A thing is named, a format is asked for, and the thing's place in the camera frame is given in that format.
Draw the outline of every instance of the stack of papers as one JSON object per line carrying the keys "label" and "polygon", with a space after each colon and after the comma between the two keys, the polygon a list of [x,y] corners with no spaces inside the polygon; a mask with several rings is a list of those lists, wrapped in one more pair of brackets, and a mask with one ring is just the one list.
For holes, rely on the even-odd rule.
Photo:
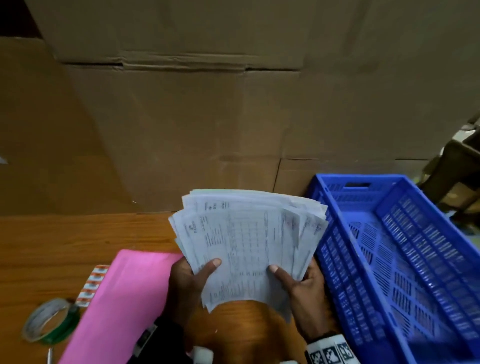
{"label": "stack of papers", "polygon": [[210,276],[202,303],[256,300],[287,321],[287,293],[270,273],[278,265],[301,280],[328,222],[326,205],[297,196],[250,190],[193,190],[169,218],[176,242],[196,274],[207,262],[222,264]]}

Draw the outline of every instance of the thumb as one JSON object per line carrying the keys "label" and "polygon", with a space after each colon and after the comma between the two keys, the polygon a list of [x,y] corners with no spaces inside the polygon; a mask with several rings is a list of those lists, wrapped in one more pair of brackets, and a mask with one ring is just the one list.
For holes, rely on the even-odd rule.
{"label": "thumb", "polygon": [[292,276],[276,265],[270,265],[268,269],[270,269],[275,277],[282,283],[283,288],[290,293],[295,283],[297,283]]}
{"label": "thumb", "polygon": [[195,283],[198,288],[203,289],[207,283],[208,277],[222,264],[218,258],[212,259],[195,275]]}

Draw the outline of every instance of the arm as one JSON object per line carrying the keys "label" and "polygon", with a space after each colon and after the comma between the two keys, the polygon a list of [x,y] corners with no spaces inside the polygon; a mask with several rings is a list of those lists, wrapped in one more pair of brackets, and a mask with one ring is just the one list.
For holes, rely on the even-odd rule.
{"label": "arm", "polygon": [[172,265],[162,315],[138,339],[128,364],[192,363],[185,353],[183,330],[200,302],[208,277],[220,264],[220,259],[213,259],[196,275],[184,257]]}
{"label": "arm", "polygon": [[307,362],[359,364],[343,335],[329,331],[324,309],[324,277],[315,259],[310,262],[301,282],[278,266],[270,266],[269,269],[290,297],[295,325],[307,342]]}

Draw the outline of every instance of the person's left hand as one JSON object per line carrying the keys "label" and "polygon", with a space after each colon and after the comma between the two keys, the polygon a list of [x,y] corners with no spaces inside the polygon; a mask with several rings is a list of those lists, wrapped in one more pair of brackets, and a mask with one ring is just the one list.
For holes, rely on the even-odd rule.
{"label": "person's left hand", "polygon": [[208,277],[222,264],[218,258],[212,259],[193,275],[185,257],[172,265],[168,279],[168,293],[162,316],[185,328],[200,302],[200,295]]}

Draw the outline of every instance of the white wristband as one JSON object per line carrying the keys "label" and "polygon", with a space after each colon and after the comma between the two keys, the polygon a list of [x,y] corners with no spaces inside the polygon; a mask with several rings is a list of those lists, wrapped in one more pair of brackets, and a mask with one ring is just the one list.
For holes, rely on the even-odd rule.
{"label": "white wristband", "polygon": [[307,345],[313,364],[360,364],[343,335],[335,335]]}

